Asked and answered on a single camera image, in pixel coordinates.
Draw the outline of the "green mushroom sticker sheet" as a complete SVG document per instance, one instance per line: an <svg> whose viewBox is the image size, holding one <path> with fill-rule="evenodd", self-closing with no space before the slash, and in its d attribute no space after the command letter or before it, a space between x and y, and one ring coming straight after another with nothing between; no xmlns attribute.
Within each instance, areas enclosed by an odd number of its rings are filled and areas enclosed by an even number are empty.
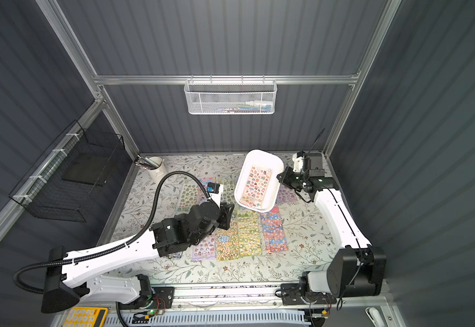
<svg viewBox="0 0 475 327"><path fill-rule="evenodd" d="M260 255L262 253L261 226L257 212L250 210L238 211L236 219L240 255L242 257Z"/></svg>

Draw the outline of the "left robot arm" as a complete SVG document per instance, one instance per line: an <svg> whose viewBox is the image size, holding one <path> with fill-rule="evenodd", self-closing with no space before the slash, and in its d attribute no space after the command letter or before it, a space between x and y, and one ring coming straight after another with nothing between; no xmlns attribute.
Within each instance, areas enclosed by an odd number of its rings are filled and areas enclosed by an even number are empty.
<svg viewBox="0 0 475 327"><path fill-rule="evenodd" d="M144 230L140 237L81 251L54 248L52 259L70 263L48 268L41 304L42 313L58 313L79 303L119 302L130 307L145 305L154 296L150 279L143 274L131 278L113 277L115 268L183 252L199 245L220 228L228 230L235 206L211 201L191 207L188 213L164 219Z"/></svg>

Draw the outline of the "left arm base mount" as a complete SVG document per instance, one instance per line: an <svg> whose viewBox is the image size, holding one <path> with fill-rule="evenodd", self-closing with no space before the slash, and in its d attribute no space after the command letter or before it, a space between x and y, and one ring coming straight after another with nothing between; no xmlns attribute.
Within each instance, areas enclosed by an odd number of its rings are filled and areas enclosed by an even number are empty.
<svg viewBox="0 0 475 327"><path fill-rule="evenodd" d="M120 304L122 310L130 309L171 309L176 289L174 287L154 287L151 295L141 295L128 304Z"/></svg>

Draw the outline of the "peach animal sticker sheet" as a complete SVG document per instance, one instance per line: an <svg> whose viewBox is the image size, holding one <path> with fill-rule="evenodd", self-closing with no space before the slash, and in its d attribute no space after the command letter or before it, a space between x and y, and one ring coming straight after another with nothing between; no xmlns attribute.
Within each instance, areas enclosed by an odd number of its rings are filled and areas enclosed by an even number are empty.
<svg viewBox="0 0 475 327"><path fill-rule="evenodd" d="M270 182L272 170L260 166L252 166L247 175L244 191L239 203L252 209L263 208L267 187Z"/></svg>

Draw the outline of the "pink 3D sticker sheet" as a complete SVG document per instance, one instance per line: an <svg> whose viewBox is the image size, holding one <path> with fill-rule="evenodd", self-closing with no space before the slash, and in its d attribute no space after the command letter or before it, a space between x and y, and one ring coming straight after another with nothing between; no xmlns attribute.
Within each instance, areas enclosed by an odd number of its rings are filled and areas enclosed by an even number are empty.
<svg viewBox="0 0 475 327"><path fill-rule="evenodd" d="M276 205L280 204L292 204L298 201L298 197L295 192L288 187L281 185L276 197Z"/></svg>
<svg viewBox="0 0 475 327"><path fill-rule="evenodd" d="M216 239L214 235L206 237L193 247L192 261L211 260L216 257Z"/></svg>

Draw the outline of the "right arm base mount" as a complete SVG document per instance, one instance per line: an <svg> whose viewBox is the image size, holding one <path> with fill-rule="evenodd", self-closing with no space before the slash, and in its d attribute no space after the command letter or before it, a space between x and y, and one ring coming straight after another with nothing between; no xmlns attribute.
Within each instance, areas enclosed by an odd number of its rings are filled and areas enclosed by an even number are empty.
<svg viewBox="0 0 475 327"><path fill-rule="evenodd" d="M325 305L332 306L337 299L330 294L305 291L298 283L282 283L274 295L284 306Z"/></svg>

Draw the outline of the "pink blue fox sticker sheet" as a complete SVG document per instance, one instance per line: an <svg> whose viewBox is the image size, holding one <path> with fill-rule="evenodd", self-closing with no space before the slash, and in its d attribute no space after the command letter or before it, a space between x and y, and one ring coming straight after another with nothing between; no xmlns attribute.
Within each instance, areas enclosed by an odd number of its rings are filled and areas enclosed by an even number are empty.
<svg viewBox="0 0 475 327"><path fill-rule="evenodd" d="M288 251L288 243L282 225L282 217L278 207L271 211L260 213L263 238L268 253L280 253Z"/></svg>

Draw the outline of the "white green owl sticker sheet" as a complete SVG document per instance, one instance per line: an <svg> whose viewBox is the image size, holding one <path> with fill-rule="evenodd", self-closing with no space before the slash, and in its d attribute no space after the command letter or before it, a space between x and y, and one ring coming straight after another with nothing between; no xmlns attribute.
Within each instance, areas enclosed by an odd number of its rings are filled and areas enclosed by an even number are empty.
<svg viewBox="0 0 475 327"><path fill-rule="evenodd" d="M188 213L191 207L201 201L202 191L199 186L191 180L185 181L179 197L179 203L176 208L177 213Z"/></svg>

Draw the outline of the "white plastic storage tray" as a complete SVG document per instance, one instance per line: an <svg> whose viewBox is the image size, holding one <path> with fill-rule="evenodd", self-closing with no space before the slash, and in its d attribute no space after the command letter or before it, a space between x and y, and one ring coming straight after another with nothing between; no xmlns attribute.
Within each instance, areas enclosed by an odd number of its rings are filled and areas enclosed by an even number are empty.
<svg viewBox="0 0 475 327"><path fill-rule="evenodd" d="M277 176L284 171L277 155L259 149L248 152L234 190L236 202L259 213L271 211L281 185Z"/></svg>

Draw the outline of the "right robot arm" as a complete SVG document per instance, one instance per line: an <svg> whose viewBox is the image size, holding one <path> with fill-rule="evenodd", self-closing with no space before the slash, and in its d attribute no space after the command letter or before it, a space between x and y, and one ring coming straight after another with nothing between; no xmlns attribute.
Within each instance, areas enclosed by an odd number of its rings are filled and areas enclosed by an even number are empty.
<svg viewBox="0 0 475 327"><path fill-rule="evenodd" d="M302 293L329 294L334 298L378 296L383 286L387 256L357 227L342 199L340 188L323 170L294 172L287 167L277 175L284 186L306 192L315 204L338 246L333 260L324 271L305 272Z"/></svg>

